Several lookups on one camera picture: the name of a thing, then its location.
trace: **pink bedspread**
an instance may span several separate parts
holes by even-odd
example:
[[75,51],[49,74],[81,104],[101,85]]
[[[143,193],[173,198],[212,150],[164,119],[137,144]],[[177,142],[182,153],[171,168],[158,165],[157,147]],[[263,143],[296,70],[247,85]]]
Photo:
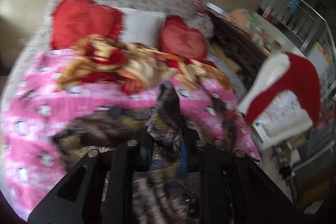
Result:
[[[156,103],[156,87],[131,96],[123,94],[116,84],[85,84],[54,92],[54,79],[73,57],[70,49],[38,54],[2,117],[10,203],[24,220],[65,175],[51,136],[75,117],[88,115],[104,106],[135,109]],[[179,95],[182,114],[199,123],[205,134],[221,139],[221,123],[211,109],[210,95],[217,93],[232,108],[237,103],[235,95],[212,80],[205,82],[203,89],[192,92],[181,88],[176,80],[171,81]],[[236,149],[260,159],[251,130],[243,119],[237,125]]]

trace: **metal rack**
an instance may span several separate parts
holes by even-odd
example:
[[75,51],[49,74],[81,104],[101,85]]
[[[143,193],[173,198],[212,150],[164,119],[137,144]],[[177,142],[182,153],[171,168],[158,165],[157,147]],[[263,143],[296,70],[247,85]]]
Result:
[[[321,115],[326,118],[328,111],[335,112],[336,99],[336,48],[326,20],[304,0],[271,0],[262,15],[283,32],[300,51],[307,55],[318,42],[331,58],[330,66],[320,74]],[[317,158],[329,151],[333,153],[335,145],[336,117],[320,130],[308,132],[307,143],[301,149],[301,160],[293,167],[295,172],[309,166]]]

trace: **bed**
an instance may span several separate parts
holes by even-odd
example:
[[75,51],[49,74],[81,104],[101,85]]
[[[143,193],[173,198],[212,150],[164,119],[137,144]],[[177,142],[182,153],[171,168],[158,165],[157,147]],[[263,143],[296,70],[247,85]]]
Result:
[[[111,7],[161,11],[167,15],[178,15],[188,26],[198,29],[205,39],[210,39],[213,34],[210,18],[204,13],[197,12],[191,0],[95,1]],[[25,220],[37,203],[65,174],[58,160],[58,154],[50,141],[51,136],[61,131],[74,117],[92,113],[101,105],[119,105],[125,108],[141,108],[144,105],[150,107],[155,103],[156,98],[156,87],[136,96],[126,96],[114,84],[87,84],[78,86],[71,92],[55,95],[51,88],[53,75],[73,57],[73,52],[69,49],[52,51],[49,48],[52,31],[51,14],[59,2],[60,0],[48,2],[43,23],[20,53],[1,98],[1,137],[4,138],[5,144],[2,156],[5,156],[6,162],[5,171],[2,173],[5,174],[7,182],[5,190],[10,204]],[[235,95],[228,94],[211,82],[205,84],[204,90],[196,90],[192,93],[186,92],[176,84],[175,88],[180,97],[181,111],[184,115],[193,116],[190,112],[191,105],[199,104],[199,109],[209,106],[211,104],[209,94],[220,94],[233,109],[246,94],[246,89],[237,75],[211,47],[208,48],[207,59],[215,63],[217,68],[230,78]],[[39,70],[37,74],[36,68],[41,68],[41,60],[47,62],[50,69]],[[31,86],[37,83],[38,91],[36,87]],[[205,117],[200,118],[204,122],[203,125],[214,131],[221,130],[218,119],[210,115],[212,114],[207,113]],[[252,141],[250,129],[242,118],[237,124],[240,130],[235,148],[245,150],[252,157],[260,159]]]

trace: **cluttered shelf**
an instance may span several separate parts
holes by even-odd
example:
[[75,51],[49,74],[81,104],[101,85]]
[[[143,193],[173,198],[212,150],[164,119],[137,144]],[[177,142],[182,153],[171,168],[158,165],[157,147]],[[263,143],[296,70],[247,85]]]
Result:
[[214,24],[214,37],[211,42],[217,45],[236,65],[236,73],[242,76],[244,86],[251,88],[263,62],[271,53],[258,45],[251,36],[239,27],[228,22],[225,17],[209,10]]

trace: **yellow item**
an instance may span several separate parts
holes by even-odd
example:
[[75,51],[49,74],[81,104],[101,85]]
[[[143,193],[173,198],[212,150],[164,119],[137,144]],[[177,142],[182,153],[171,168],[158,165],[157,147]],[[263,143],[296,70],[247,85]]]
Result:
[[245,30],[247,24],[247,15],[238,10],[234,9],[231,11],[228,20],[233,20],[233,22],[241,29]]
[[215,50],[216,53],[218,53],[220,58],[223,59],[229,65],[229,67],[233,70],[234,73],[237,73],[239,71],[239,68],[236,67],[236,65],[229,58],[226,57],[226,55],[224,54],[224,52],[220,47],[218,47],[213,43],[211,43],[210,46]]

